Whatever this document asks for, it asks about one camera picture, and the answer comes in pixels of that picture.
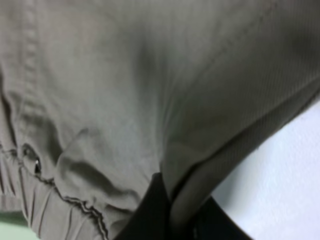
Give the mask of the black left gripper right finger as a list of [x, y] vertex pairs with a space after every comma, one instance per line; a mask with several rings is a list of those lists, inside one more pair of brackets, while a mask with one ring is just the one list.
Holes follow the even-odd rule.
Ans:
[[193, 219], [194, 240], [250, 240], [211, 197], [199, 209]]

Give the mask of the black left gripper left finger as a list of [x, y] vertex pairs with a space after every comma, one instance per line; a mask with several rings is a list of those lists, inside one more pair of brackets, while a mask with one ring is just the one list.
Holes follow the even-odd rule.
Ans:
[[147, 192], [116, 240], [170, 240], [170, 201], [161, 173], [152, 176]]

